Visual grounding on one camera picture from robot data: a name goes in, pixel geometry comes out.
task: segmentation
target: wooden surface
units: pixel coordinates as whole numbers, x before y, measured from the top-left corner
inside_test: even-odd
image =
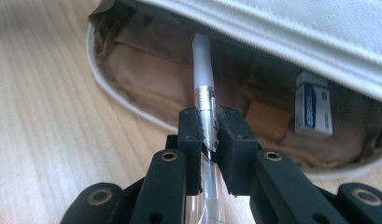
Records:
[[[84,46],[97,4],[0,0],[0,223],[58,223],[83,189],[126,188],[164,146],[168,131],[92,79]],[[348,181],[317,184],[336,191]],[[382,190],[382,165],[356,181]]]

